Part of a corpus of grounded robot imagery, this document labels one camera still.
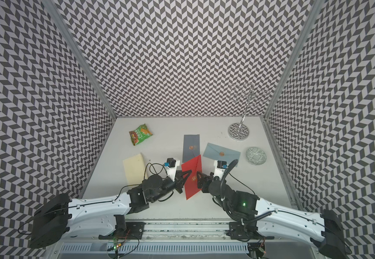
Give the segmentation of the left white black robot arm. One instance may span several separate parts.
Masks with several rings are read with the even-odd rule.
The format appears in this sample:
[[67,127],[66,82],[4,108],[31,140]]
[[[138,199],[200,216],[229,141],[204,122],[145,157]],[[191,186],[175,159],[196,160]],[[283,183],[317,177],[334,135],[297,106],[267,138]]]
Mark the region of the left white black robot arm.
[[151,175],[119,195],[96,199],[71,199],[59,194],[41,206],[31,218],[28,247],[46,248],[69,237],[106,239],[114,233],[125,236],[125,215],[142,212],[172,191],[182,193],[192,171],[176,171],[174,178]]

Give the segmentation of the red envelope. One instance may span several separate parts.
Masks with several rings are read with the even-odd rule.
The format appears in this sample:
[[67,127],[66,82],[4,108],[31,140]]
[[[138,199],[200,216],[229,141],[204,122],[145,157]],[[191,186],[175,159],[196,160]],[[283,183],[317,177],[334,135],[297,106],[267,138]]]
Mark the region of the red envelope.
[[185,177],[186,182],[184,184],[185,195],[188,200],[200,191],[200,188],[198,188],[197,173],[202,172],[202,156],[199,155],[186,163],[183,163],[182,171],[191,171],[191,174],[188,177]]

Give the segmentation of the light blue envelope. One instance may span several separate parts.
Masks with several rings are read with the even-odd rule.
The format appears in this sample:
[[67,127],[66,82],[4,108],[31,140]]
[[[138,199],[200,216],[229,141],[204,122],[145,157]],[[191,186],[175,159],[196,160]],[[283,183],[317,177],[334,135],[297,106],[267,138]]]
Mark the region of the light blue envelope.
[[241,153],[239,151],[212,143],[207,144],[203,153],[203,157],[211,160],[224,161],[227,163],[227,165],[229,165],[234,160],[239,160],[240,155]]

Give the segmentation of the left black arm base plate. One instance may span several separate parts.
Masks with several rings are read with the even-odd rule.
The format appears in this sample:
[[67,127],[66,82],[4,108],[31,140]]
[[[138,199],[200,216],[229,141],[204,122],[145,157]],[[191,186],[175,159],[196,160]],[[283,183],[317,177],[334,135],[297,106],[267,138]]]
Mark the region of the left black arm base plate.
[[136,240],[142,239],[146,223],[142,221],[128,222],[124,215],[114,215],[116,225],[108,235],[99,235],[99,240]]

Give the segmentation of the dark grey envelope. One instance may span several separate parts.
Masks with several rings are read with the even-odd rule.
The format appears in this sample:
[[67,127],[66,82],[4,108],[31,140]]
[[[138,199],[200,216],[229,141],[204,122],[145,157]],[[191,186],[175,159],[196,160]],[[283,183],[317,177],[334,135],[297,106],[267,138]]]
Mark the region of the dark grey envelope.
[[182,163],[200,155],[200,135],[184,135]]

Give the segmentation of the cream yellow envelope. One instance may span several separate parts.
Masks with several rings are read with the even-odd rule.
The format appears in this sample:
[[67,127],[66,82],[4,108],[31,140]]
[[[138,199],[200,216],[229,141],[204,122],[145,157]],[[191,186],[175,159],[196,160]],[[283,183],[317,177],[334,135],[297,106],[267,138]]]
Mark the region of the cream yellow envelope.
[[129,185],[140,184],[144,179],[145,163],[141,153],[123,161],[124,172]]

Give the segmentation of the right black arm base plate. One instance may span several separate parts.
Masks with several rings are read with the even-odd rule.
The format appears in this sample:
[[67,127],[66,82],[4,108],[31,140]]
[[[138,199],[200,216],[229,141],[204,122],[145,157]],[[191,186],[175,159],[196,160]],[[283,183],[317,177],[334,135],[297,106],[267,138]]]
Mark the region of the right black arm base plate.
[[256,231],[256,227],[247,228],[248,225],[242,225],[240,222],[229,222],[226,235],[232,240],[273,240],[274,236],[264,236]]

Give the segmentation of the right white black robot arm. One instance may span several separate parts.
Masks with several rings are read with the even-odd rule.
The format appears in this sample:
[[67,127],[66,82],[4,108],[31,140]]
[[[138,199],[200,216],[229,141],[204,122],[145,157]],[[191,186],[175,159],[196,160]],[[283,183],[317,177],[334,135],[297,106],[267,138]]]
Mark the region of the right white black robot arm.
[[310,245],[330,259],[346,259],[352,253],[341,219],[332,210],[304,212],[267,201],[252,193],[234,191],[226,180],[197,173],[197,187],[231,220],[227,235],[237,241],[285,238]]

